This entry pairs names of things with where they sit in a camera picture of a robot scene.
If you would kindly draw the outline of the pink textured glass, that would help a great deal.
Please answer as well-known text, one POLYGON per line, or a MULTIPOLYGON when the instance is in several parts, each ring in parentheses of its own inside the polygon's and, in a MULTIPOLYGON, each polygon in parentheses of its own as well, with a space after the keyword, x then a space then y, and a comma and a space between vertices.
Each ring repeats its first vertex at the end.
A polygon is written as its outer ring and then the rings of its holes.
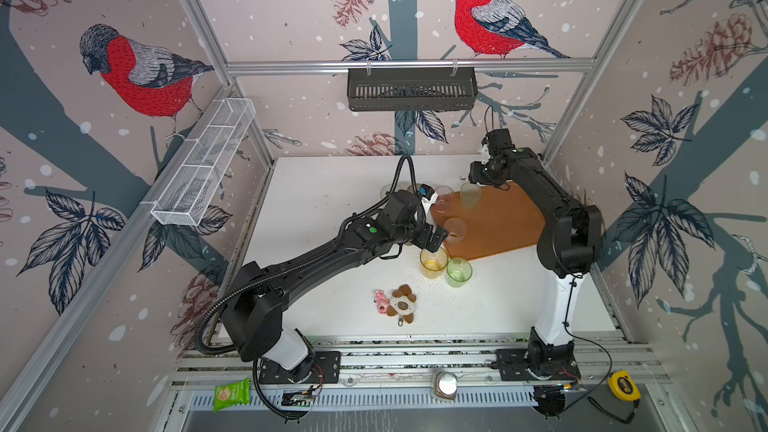
POLYGON ((459 244, 468 232, 466 222, 457 217, 447 219, 443 224, 443 228, 448 232, 448 236, 445 239, 445 243, 448 245, 459 244))

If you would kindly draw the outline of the pale green textured glass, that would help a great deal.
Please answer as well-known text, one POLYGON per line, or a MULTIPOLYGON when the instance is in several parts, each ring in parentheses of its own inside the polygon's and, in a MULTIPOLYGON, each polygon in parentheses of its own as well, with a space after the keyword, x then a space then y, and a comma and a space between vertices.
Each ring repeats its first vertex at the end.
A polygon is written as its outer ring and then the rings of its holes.
POLYGON ((464 209, 476 207, 482 198, 482 187, 473 183, 464 183, 460 188, 460 202, 464 209))

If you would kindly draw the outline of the pink ribbed clear glass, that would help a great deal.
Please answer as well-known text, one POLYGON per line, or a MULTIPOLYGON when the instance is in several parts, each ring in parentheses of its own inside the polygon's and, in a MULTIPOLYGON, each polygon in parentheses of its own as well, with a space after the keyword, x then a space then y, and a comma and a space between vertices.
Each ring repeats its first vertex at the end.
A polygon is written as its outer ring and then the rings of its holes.
POLYGON ((445 214, 451 206, 454 191, 448 186, 438 186, 435 189, 437 194, 437 200, 431 207, 431 211, 435 214, 445 214))

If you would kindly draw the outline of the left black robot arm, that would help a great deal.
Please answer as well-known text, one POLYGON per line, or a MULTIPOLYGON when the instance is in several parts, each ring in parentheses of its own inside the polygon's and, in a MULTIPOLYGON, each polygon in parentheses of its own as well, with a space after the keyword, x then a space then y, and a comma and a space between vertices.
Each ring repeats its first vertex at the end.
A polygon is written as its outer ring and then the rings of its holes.
POLYGON ((235 351, 243 362, 266 358, 304 377, 314 351, 299 331, 283 325, 284 312, 347 270, 398 258, 405 245, 438 251, 447 232, 427 220, 437 197, 427 185, 416 192, 391 192, 370 209, 344 219, 334 238, 298 257, 264 268, 254 261, 244 264, 211 309, 220 315, 232 344, 215 348, 198 339, 196 349, 213 355, 235 351))

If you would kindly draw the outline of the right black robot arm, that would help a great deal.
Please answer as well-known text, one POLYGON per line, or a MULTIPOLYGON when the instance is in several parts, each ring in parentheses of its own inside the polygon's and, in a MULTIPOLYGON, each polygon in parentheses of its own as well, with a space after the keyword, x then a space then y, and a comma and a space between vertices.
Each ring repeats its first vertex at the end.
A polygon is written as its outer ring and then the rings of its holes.
POLYGON ((507 129, 487 132, 482 144, 489 158, 470 165, 469 181, 499 190, 514 184, 526 193, 544 219, 537 256, 552 272, 527 351, 511 367, 537 380, 578 379, 572 322, 583 279, 601 253, 601 211, 567 193, 536 153, 513 143, 507 129))

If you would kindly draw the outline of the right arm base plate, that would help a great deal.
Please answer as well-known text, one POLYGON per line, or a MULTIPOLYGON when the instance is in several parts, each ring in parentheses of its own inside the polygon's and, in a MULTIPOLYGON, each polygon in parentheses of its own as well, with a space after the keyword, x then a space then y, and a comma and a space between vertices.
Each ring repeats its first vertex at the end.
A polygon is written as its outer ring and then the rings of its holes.
POLYGON ((563 347, 552 353, 497 349, 494 363, 504 382, 574 382, 582 378, 573 351, 563 347))

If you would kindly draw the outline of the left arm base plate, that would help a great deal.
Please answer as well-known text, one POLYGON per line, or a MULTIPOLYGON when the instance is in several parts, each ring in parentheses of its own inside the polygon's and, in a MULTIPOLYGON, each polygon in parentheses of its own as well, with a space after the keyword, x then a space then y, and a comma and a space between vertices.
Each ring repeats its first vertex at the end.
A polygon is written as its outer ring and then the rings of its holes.
POLYGON ((336 384, 339 381, 341 353, 311 352, 293 369, 262 358, 258 365, 258 381, 266 385, 336 384))

